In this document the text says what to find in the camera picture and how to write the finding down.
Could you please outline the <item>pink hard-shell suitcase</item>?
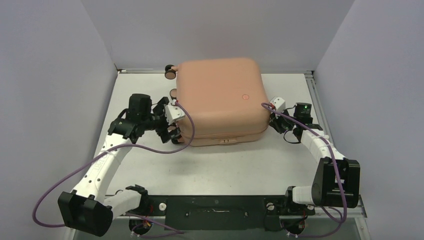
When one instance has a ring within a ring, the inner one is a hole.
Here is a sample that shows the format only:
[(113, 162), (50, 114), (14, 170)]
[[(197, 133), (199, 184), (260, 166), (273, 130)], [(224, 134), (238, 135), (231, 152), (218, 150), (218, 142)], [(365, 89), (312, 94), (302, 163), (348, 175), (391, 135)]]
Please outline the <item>pink hard-shell suitcase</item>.
[(257, 141), (270, 113), (259, 65), (251, 58), (191, 60), (167, 65), (176, 101), (188, 112), (177, 121), (179, 141), (194, 147)]

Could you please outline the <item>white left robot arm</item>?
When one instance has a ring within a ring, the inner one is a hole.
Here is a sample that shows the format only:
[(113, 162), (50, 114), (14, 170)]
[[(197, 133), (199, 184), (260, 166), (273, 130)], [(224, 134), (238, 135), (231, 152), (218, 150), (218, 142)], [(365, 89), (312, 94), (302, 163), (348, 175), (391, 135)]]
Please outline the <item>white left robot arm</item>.
[(111, 122), (102, 148), (83, 178), (71, 192), (60, 194), (57, 203), (64, 225), (102, 237), (117, 217), (129, 211), (145, 214), (149, 201), (144, 198), (147, 195), (144, 187), (128, 186), (107, 197), (109, 185), (126, 155), (131, 149), (139, 148), (137, 141), (145, 132), (154, 131), (167, 143), (180, 134), (176, 123), (185, 118), (192, 122), (177, 100), (163, 97), (153, 104), (149, 95), (132, 94), (128, 107)]

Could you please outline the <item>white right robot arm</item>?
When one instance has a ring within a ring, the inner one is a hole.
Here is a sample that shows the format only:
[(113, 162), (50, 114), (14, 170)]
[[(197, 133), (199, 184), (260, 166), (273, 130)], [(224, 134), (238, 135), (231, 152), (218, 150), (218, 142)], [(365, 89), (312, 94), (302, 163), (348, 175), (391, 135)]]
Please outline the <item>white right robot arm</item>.
[(349, 159), (331, 143), (323, 128), (313, 123), (310, 103), (296, 103), (291, 116), (282, 103), (262, 103), (270, 111), (269, 125), (278, 133), (293, 133), (297, 144), (302, 144), (317, 162), (311, 185), (290, 186), (282, 203), (282, 210), (298, 214), (313, 207), (342, 208), (342, 217), (348, 209), (359, 203), (361, 166), (357, 160)]

